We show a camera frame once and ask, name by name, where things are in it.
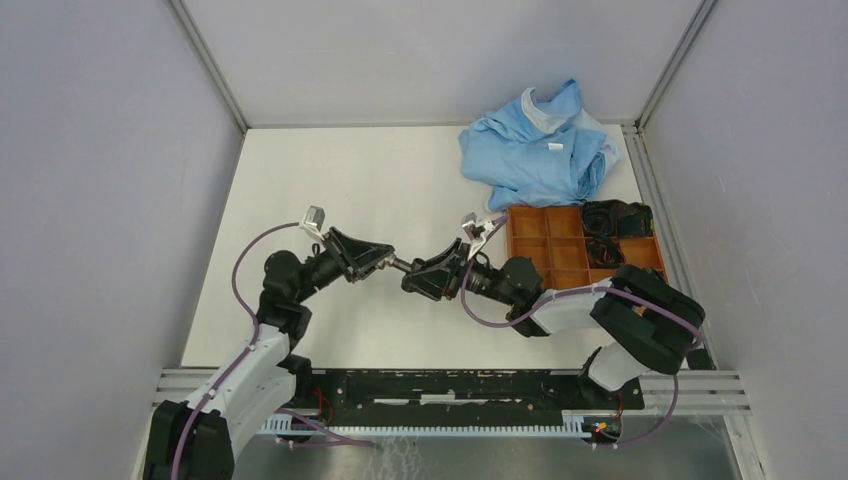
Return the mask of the small grey faucet fitting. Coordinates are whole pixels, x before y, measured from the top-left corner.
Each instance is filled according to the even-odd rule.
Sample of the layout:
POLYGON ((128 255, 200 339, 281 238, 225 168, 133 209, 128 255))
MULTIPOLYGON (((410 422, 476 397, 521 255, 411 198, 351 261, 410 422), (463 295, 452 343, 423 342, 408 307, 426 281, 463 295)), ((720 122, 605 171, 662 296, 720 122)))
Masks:
POLYGON ((401 270, 398 259, 394 255, 387 256, 377 264, 378 269, 395 268, 401 270))

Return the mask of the dark metal faucet tee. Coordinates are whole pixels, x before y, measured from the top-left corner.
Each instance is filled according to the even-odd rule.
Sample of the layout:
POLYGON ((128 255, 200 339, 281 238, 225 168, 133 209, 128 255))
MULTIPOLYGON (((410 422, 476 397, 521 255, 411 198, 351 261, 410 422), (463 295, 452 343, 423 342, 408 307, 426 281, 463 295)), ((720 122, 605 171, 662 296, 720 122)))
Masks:
POLYGON ((401 279, 403 284, 418 282, 428 272, 427 263, 420 258, 415 258, 410 262, 396 258, 393 266, 404 273, 401 279))

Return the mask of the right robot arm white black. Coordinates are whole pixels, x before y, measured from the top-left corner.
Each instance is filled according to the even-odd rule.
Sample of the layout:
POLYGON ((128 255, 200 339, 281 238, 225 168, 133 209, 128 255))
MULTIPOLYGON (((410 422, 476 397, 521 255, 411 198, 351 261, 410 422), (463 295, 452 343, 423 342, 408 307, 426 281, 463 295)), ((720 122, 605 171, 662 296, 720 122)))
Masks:
POLYGON ((527 338, 604 330, 611 343, 590 356, 577 382, 580 400, 591 408, 606 406, 627 382, 646 373, 677 374, 686 355, 703 342, 704 309, 647 268, 625 264, 595 283, 549 289, 530 258, 511 257, 496 268, 480 249, 457 240, 430 259, 396 261, 404 273, 401 287, 435 301, 465 303, 476 294, 507 305, 500 322, 466 313, 480 325, 514 329, 527 338))

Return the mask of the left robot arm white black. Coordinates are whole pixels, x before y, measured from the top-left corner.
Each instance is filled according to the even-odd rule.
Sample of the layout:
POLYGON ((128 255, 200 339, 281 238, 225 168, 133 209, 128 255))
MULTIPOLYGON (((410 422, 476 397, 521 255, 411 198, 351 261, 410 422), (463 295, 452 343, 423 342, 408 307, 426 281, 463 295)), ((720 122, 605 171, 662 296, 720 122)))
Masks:
POLYGON ((259 305, 248 313, 243 346, 181 401, 153 412, 144 457, 145 479, 229 479, 244 447, 280 407, 313 397, 308 359, 293 355, 312 317, 305 301, 338 279, 361 281, 391 260, 389 244, 354 239, 336 228, 318 239, 318 252, 300 260, 288 250, 265 261, 259 305))

